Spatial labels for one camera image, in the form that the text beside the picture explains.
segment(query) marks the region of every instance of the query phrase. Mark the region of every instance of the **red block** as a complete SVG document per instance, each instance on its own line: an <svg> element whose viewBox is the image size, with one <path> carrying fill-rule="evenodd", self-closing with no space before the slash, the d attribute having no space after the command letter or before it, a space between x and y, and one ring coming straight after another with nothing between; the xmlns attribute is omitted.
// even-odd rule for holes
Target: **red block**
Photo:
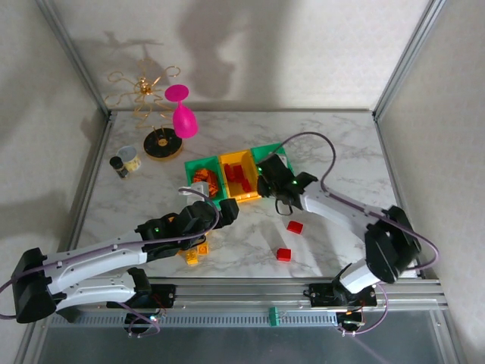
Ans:
<svg viewBox="0 0 485 364"><path fill-rule="evenodd" d="M289 222L288 227L286 229L288 231L291 231L292 233L300 234L303 230L303 224L300 224L299 222L292 220Z"/></svg>
<svg viewBox="0 0 485 364"><path fill-rule="evenodd" d="M244 192L249 193L249 192L252 191L251 190L251 185L249 184L249 181L247 180L247 178L241 183L241 185L242 185L242 190Z"/></svg>
<svg viewBox="0 0 485 364"><path fill-rule="evenodd" d="M235 165L233 167L233 170L234 170L234 177L236 179L236 182L241 184L244 181L243 167L241 165Z"/></svg>
<svg viewBox="0 0 485 364"><path fill-rule="evenodd" d="M224 165L224 173L226 174L227 182L234 182L236 180L230 165Z"/></svg>
<svg viewBox="0 0 485 364"><path fill-rule="evenodd" d="M291 260L291 249L279 248L276 251L276 259L280 262L289 262Z"/></svg>

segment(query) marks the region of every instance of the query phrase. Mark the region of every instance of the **black round base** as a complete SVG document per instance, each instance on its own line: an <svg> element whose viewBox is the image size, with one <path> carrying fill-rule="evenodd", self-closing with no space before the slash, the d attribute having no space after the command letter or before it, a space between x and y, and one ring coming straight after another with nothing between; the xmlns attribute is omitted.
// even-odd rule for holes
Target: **black round base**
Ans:
<svg viewBox="0 0 485 364"><path fill-rule="evenodd" d="M182 151L182 140L169 127L152 131L143 142L143 148L150 158L164 161Z"/></svg>

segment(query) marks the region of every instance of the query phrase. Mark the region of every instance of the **jar lid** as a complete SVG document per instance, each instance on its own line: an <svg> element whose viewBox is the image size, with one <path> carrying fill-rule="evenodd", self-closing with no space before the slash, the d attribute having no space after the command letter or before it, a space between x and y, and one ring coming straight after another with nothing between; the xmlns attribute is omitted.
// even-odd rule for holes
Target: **jar lid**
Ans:
<svg viewBox="0 0 485 364"><path fill-rule="evenodd" d="M115 156L113 158L111 158L109 160L109 164L111 165L111 167L113 167L114 169L120 169L124 166L123 164L123 161L121 160L120 157L118 156Z"/></svg>

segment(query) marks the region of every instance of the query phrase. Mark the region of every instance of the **small jar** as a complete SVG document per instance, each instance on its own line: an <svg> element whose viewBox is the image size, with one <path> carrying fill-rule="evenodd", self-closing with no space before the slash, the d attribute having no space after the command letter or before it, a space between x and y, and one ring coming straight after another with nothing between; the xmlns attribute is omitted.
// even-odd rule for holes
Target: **small jar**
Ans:
<svg viewBox="0 0 485 364"><path fill-rule="evenodd" d="M120 176L120 178L126 178L128 177L128 174L130 174L130 172L124 167L124 163L120 157L115 156L111 158L109 160L109 164L111 165L111 167L113 167L116 173L118 173L118 176Z"/></svg>

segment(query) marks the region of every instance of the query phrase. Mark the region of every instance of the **white wall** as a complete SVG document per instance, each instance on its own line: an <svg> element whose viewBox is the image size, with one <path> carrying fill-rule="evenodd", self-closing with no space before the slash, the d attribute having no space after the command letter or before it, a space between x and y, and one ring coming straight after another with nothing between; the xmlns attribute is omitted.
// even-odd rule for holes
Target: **white wall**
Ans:
<svg viewBox="0 0 485 364"><path fill-rule="evenodd" d="M485 362L485 2L448 0L381 126L470 363Z"/></svg>
<svg viewBox="0 0 485 364"><path fill-rule="evenodd" d="M135 79L149 55L182 69L192 106L268 110L372 108L427 0L54 3L104 95L130 92L106 77Z"/></svg>
<svg viewBox="0 0 485 364"><path fill-rule="evenodd" d="M34 1L0 4L0 285L23 251L56 250L102 119ZM11 288L0 312L14 313ZM0 362L25 325L0 322Z"/></svg>

